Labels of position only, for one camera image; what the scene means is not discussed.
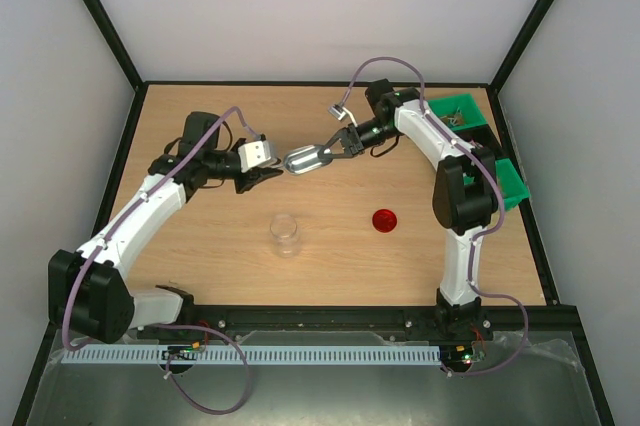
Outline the silver metal scoop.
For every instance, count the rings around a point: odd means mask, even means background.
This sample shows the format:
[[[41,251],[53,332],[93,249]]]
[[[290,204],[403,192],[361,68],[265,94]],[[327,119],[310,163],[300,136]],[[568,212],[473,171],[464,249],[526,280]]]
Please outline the silver metal scoop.
[[[289,151],[283,158],[283,169],[292,175],[302,175],[326,167],[332,161],[322,145],[307,145]]]

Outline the green bin with lollipops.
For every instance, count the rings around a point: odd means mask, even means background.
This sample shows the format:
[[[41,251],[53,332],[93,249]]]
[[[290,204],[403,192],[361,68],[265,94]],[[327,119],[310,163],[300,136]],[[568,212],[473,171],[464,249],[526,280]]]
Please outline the green bin with lollipops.
[[[430,109],[452,131],[487,125],[487,121],[471,94],[429,99]]]

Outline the black bin with swirl lollipops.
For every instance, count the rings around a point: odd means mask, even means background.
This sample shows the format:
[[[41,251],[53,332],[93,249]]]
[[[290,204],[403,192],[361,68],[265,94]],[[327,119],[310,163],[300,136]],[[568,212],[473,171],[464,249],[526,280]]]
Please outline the black bin with swirl lollipops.
[[[489,148],[496,160],[507,158],[499,139],[488,124],[458,129],[455,134],[470,144]]]

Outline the green bin with gummy candies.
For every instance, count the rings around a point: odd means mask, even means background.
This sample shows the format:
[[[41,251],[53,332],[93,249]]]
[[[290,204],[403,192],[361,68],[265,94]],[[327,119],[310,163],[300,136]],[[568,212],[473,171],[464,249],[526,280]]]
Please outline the green bin with gummy candies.
[[[510,211],[530,198],[530,192],[510,159],[496,161],[496,174],[504,207]]]

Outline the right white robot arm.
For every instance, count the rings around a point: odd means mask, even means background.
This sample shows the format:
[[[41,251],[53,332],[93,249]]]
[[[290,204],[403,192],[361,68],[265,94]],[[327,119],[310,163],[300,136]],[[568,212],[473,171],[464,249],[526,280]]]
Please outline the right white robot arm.
[[[446,127],[415,88],[396,90],[382,79],[369,84],[365,97],[373,118],[339,129],[320,147],[319,158],[323,162],[353,158],[404,136],[429,160],[435,169],[432,208],[447,233],[434,327],[445,338],[458,337],[481,320],[481,248],[492,216],[505,212],[495,155]]]

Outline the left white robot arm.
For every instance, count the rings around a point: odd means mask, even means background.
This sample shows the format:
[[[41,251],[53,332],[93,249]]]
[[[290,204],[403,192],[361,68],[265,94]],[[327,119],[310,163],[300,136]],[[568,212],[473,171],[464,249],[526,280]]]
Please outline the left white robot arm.
[[[219,130],[232,107],[220,116],[192,112],[181,136],[170,142],[148,169],[131,200],[90,240],[74,251],[57,251],[48,263],[48,313],[59,326],[64,347],[89,341],[112,344],[128,330],[175,323],[189,295],[156,286],[132,293],[126,279],[138,256],[170,217],[211,180],[231,181],[243,194],[281,175],[277,153],[266,136],[252,131],[226,149]]]

